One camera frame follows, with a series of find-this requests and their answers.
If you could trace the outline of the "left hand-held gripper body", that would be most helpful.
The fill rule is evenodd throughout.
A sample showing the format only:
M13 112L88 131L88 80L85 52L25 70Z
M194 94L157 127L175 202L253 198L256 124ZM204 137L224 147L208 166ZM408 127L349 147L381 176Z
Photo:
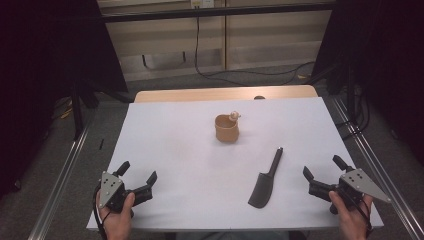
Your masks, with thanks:
M113 212L120 213L123 209L124 201L129 193L133 193L135 195L133 205L137 206L153 198L152 187L145 184L144 186L134 190L127 189L121 179L121 176L116 177L114 172L112 174L104 172L100 181L101 192L99 207L107 207Z

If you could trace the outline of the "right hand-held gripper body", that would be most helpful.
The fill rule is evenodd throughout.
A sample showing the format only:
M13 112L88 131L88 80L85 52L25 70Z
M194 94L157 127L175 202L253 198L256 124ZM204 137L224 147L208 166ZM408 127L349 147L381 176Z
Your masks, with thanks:
M362 169L345 172L337 184L329 185L315 179L309 182L308 193L312 196L330 202L330 191L337 192L347 208L355 207L358 211L361 211L359 204L364 195L386 203L391 202L391 198Z

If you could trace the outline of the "person's left hand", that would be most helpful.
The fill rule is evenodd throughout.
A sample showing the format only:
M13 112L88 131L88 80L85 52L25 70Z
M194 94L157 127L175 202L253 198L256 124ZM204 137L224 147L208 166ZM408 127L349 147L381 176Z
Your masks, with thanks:
M96 205L99 205L100 193L96 195ZM114 213L107 207L97 207L107 240L129 240L132 229L131 210L135 195L129 193L120 213Z

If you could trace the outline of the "person's right hand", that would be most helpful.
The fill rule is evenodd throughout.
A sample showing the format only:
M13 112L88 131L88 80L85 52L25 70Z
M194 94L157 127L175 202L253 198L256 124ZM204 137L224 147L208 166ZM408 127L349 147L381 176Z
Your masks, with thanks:
M330 191L329 197L338 210L340 239L366 240L367 223L361 213L355 208L349 210L336 192Z

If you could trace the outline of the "white table cover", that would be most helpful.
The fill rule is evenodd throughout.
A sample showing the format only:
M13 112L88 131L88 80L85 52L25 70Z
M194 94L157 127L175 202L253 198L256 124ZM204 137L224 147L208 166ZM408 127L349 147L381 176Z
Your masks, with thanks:
M216 138L215 118L241 114L234 143ZM258 175L276 150L283 155L268 204L248 204ZM109 170L128 161L128 188L156 172L153 198L134 209L133 226L147 231L292 230L335 227L329 203L309 195L307 167L334 184L333 162L352 158L319 97L135 103L130 105Z

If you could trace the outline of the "black metal stand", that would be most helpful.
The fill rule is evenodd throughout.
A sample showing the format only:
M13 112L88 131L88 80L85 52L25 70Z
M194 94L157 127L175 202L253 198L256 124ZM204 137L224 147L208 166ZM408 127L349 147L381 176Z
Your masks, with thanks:
M327 91L330 95L339 94L342 88L346 90L346 107L348 119L354 124L356 120L355 79L349 63L336 63L326 80Z
M89 80L75 81L71 87L71 101L75 126L74 139L77 140L84 130L81 104L89 109L95 109L99 105L99 100L95 96L94 83Z

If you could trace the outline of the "beige cup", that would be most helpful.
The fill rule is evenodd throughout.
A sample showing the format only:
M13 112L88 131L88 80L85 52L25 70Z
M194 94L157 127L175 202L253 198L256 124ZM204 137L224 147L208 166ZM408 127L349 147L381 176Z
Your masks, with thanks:
M239 137L238 120L232 122L229 120L229 115L218 115L215 118L216 138L220 142L234 143Z

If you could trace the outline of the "wooden table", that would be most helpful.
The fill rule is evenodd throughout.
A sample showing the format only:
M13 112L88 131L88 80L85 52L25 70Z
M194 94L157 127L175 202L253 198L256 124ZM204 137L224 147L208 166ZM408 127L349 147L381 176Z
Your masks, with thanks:
M261 97L265 99L282 99L317 96L315 88L310 85L259 86L140 91L136 94L134 102L253 100Z

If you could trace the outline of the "black curtain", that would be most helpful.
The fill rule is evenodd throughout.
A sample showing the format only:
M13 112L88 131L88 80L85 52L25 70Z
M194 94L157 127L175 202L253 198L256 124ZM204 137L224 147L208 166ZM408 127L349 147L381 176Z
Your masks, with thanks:
M98 0L0 0L0 199L38 151L56 102L127 85Z
M353 77L424 165L424 0L334 2L312 75Z

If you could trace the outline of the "black horizontal bar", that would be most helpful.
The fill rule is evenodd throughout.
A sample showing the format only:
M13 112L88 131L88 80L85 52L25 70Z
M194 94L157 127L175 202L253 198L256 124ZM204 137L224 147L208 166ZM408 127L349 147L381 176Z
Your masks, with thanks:
M200 17L221 17L221 16L237 16L237 15L272 14L272 13L310 12L310 11L332 10L336 6L337 6L337 3L335 1L331 1L331 2L301 3L301 4L169 10L169 11L160 11L160 12L108 14L108 15L103 15L100 18L100 21L104 23L116 23L116 22L168 20L168 19L200 18Z

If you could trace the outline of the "metal floor rail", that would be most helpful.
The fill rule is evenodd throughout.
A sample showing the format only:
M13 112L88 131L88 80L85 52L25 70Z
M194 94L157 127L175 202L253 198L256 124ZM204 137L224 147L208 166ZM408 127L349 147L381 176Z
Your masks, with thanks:
M391 199L391 205L409 233L411 239L424 240L424 228L421 226L421 223L418 221L415 213L412 211L401 192L389 177L387 171L380 162L380 159L369 145L363 133L357 126L350 122L345 104L341 99L333 99L332 102L342 120L347 121L349 135L354 139L379 185Z
M89 124L86 124L80 131L78 137L73 141L64 166L62 167L62 170L57 180L55 181L53 189L50 192L49 197L44 204L44 207L39 214L27 240L45 240L54 216L58 210L62 196L65 192L65 188L69 182L73 168L85 143L89 128Z

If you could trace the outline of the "white wall socket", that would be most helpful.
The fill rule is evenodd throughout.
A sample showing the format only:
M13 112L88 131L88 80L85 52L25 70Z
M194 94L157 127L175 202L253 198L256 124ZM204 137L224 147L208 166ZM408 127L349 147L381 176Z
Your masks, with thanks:
M190 0L191 7L193 9L201 9L201 8L214 8L215 1L214 0Z

